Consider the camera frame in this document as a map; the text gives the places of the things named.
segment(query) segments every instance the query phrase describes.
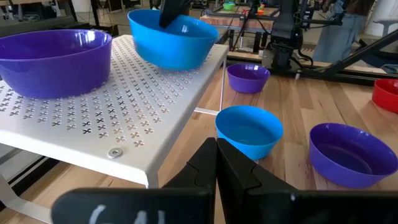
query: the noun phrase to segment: bowl rim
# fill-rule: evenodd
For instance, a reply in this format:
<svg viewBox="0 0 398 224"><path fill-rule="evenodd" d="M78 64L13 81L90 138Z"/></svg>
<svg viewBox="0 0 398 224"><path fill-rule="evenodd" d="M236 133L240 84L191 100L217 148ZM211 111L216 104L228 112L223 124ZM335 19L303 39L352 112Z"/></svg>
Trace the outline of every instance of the bowl rim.
<svg viewBox="0 0 398 224"><path fill-rule="evenodd" d="M257 66L259 66L259 67L262 67L262 68L265 68L265 69L266 69L266 71L267 71L267 76L266 76L266 77L264 77L264 78L258 78L258 79L248 79L248 78L237 77L236 75L233 75L232 73L229 72L229 68L231 68L231 67L233 67L233 66L235 66L235 65L256 65L256 64L253 64L253 63L236 63L236 64L233 64L233 65L228 66L228 68L226 68L226 71L227 71L228 75L231 75L232 77L234 77L234 78L236 78L236 79L238 79L238 80L244 80L244 81L250 81L250 82L251 82L251 81L255 81L255 82L257 82L257 81L268 80L269 77L271 76L271 72L268 70L268 68L263 67L263 66L261 66L261 65L257 65Z"/></svg>
<svg viewBox="0 0 398 224"><path fill-rule="evenodd" d="M15 34L15 35L7 36L7 37L1 37L0 40L1 40L1 39L6 39L6 38L12 38L12 37L15 37L15 36L17 36L17 35L29 35L29 34L33 34L33 33L39 33L39 32L45 33L45 32L76 32L76 31L81 31L81 32L88 32L88 31L100 32L100 33L105 34L105 36L109 36L109 39L108 39L108 41L107 41L105 44L103 44L103 45L101 45L101 46L95 47L95 48L93 48L93 49L85 50L85 51L83 51L83 52L74 53L74 54L61 55L61 56L54 56L54 57L30 58L30 59L3 59L3 58L0 58L0 62L34 62L34 61L39 61L39 60L48 60L48 59L56 59L56 58L71 57L71 56L74 56L74 55L85 54L85 53L87 53L87 52L91 52L91 51L93 51L93 50L99 49L100 47L104 47L104 46L110 44L110 43L112 42L112 39L113 39L111 35L109 35L109 34L106 33L106 32L103 32L103 31L101 31L101 30L57 29L57 30L42 30L42 31L26 32L26 33L22 33L22 34Z"/></svg>
<svg viewBox="0 0 398 224"><path fill-rule="evenodd" d="M136 24L139 24L138 22L136 22L136 21L134 21L134 20L132 20L132 19L130 18L130 14L135 13L135 12L139 12L139 11L158 12L159 10L152 10L152 9L137 9L137 10L129 11L129 13L127 13L127 18L128 18L128 20L129 20L129 22L134 22L134 23L136 23ZM213 25L210 25L210 24L208 24L208 23L206 23L206 22L203 22L203 21L201 21L201 20L199 20L199 19L196 19L196 18L193 18L193 17L190 17L190 16L186 16L186 15L178 15L178 16L182 16L182 17L184 17L184 18L186 18L186 19L189 19L190 21L198 22L198 23L200 23L200 24L202 24L202 25L205 25L205 26L207 26L207 27L211 27L211 28L213 28L213 29L217 32L217 35L214 35L214 36L211 36L211 37L189 37L189 36L177 35L177 34L168 34L168 35L171 35L171 36L173 36L173 37L179 37L179 38L184 37L184 38L189 38L189 39L214 39L214 38L218 38L218 35L219 35L218 30L217 30ZM139 24L139 25L140 25L140 26L143 26L143 27L145 27L145 28L147 28L147 29L153 30L153 31L155 31L155 32L162 33L162 31L160 31L160 30L152 29L152 28L150 28L150 27L147 27L147 26L144 26L144 25L141 25L141 24Z"/></svg>
<svg viewBox="0 0 398 224"><path fill-rule="evenodd" d="M243 145L245 145L245 146L268 146L268 145L276 144L278 141L280 141L280 140L282 139L282 137L283 137L283 135L284 135L284 125L282 124L282 122L280 121L280 119L279 119L277 116L275 116L274 114L272 114L271 112L267 111L267 110L264 110L264 109L262 109L262 108L258 108L257 106L251 106L251 105L234 105L234 106L230 106L230 107L227 107L227 108L221 110L221 111L216 115L216 119L215 119L215 126L216 126L217 131L221 132L220 129L218 128L218 126L217 126L217 117L218 117L218 115L221 114L223 111L228 111L228 110L233 109L233 108L236 108L236 107L254 108L255 110L263 111L263 112L265 112L265 113L267 113L267 114L270 114L271 116L275 117L275 119L279 121L279 124L280 124L280 126L281 126L281 128L282 128L282 135L281 135L281 137L279 137L279 138L276 139L275 141L272 141L272 142L267 143L267 144L245 144L245 143L241 143L241 142L235 141L234 139L228 137L226 134L223 133L223 135L225 135L226 137L228 137L228 139L229 139L230 141L236 142L236 143L238 143L238 144L243 144Z"/></svg>
<svg viewBox="0 0 398 224"><path fill-rule="evenodd" d="M324 125L328 125L328 124L332 124L332 125L341 125L341 126L345 126L345 127L349 127L349 128L355 129L355 130L362 131L362 132L368 134L371 138L374 138L374 139L376 139L377 141L379 141L381 144L385 145L385 146L393 153L393 155L395 155L396 168L394 169L394 171L389 172L389 173L386 173L386 174L364 174L364 173L362 173L362 172L358 172L358 171L356 171L356 170L349 169L349 168L347 168L347 167L345 167L345 166L342 166L342 165L338 164L337 162L331 160L329 157L327 157L326 155L324 155L324 153L322 153L322 152L318 149L318 147L316 147L316 145L315 145L315 144L313 143L313 141L312 141L312 131L313 131L316 127L318 127L318 126L324 126ZM355 128L355 127L350 126L350 125L347 125L347 124L340 124L340 123L333 123L333 122L330 122L330 123L320 123L320 124L315 125L315 126L311 129L310 134L309 134L309 139L310 139L310 143L312 143L312 145L313 145L313 148L314 148L318 153L320 153L324 158L328 159L328 161L332 162L334 165L336 165L336 166L338 166L338 167L340 167L340 168L343 168L343 169L345 169L345 170L348 170L348 171L350 171L350 172L352 172L352 173L360 174L360 175L365 175L365 176L368 176L368 177L387 177L387 176L389 176L389 175L394 174L394 173L397 172L397 170L398 170L398 157L397 157L397 154L395 154L395 152L394 152L386 143L384 143L382 140L378 139L377 137L373 136L371 133L368 133L367 131L363 131L362 129Z"/></svg>
<svg viewBox="0 0 398 224"><path fill-rule="evenodd" d="M387 93L388 95L391 95L391 96L394 96L394 97L398 97L398 94L391 93L390 91L385 90L383 87L381 87L379 85L381 82L386 82L386 81L394 81L394 82L398 83L397 79L382 78L382 79L374 81L374 87L377 88L378 90L382 90L384 93Z"/></svg>

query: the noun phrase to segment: red bowl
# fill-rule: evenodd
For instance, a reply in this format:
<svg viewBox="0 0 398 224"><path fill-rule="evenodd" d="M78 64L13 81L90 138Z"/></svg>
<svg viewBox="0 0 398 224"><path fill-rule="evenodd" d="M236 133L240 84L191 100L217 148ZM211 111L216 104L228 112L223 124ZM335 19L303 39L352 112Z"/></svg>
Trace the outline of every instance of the red bowl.
<svg viewBox="0 0 398 224"><path fill-rule="evenodd" d="M381 108L398 113L398 80L376 80L372 100Z"/></svg>

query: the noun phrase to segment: perforated shelf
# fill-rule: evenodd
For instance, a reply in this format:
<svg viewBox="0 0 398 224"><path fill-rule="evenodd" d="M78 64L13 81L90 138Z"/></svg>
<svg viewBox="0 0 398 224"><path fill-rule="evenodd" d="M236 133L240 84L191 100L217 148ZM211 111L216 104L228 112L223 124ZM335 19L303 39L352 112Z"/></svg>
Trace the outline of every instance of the perforated shelf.
<svg viewBox="0 0 398 224"><path fill-rule="evenodd" d="M214 45L196 70L144 61L130 35L113 40L107 83L57 100L24 98L0 82L0 142L147 184L157 172L228 52ZM108 152L122 149L119 157Z"/></svg>

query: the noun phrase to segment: bowl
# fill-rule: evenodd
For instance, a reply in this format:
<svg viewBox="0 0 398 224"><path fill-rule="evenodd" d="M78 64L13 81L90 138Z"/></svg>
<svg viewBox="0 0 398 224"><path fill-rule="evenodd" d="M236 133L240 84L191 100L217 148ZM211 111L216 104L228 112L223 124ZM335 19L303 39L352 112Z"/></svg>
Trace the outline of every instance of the bowl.
<svg viewBox="0 0 398 224"><path fill-rule="evenodd" d="M108 80L112 37L96 30L47 30L0 38L0 76L39 99L88 93Z"/></svg>
<svg viewBox="0 0 398 224"><path fill-rule="evenodd" d="M398 113L398 80L376 80L372 100L381 108Z"/></svg>
<svg viewBox="0 0 398 224"><path fill-rule="evenodd" d="M345 124L318 124L310 131L310 160L324 178L366 188L395 173L394 152L371 134Z"/></svg>
<svg viewBox="0 0 398 224"><path fill-rule="evenodd" d="M215 122L218 137L226 139L252 160L266 157L284 133L276 116L254 106L225 108Z"/></svg>
<svg viewBox="0 0 398 224"><path fill-rule="evenodd" d="M270 73L260 65L238 63L227 68L229 85L241 93L258 93L266 84Z"/></svg>
<svg viewBox="0 0 398 224"><path fill-rule="evenodd" d="M134 10L127 16L136 52L169 70L198 68L218 38L212 25L189 16L179 15L165 29L159 26L158 10Z"/></svg>
<svg viewBox="0 0 398 224"><path fill-rule="evenodd" d="M233 2L226 2L223 4L225 10L231 11L235 9L235 3Z"/></svg>

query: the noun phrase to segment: large purple bowl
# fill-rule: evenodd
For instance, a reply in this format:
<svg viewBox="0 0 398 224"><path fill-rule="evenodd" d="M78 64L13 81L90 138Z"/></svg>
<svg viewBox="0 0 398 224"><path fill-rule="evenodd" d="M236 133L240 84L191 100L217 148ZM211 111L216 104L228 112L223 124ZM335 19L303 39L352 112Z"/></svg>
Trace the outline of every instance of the large purple bowl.
<svg viewBox="0 0 398 224"><path fill-rule="evenodd" d="M318 124L310 132L310 160L326 179L365 188L395 173L398 158L378 138L345 124Z"/></svg>
<svg viewBox="0 0 398 224"><path fill-rule="evenodd" d="M112 37L95 30L48 30L0 39L0 76L18 94L64 98L109 77Z"/></svg>
<svg viewBox="0 0 398 224"><path fill-rule="evenodd" d="M268 69L263 66L239 63L227 68L229 85L241 93L258 93L269 78Z"/></svg>

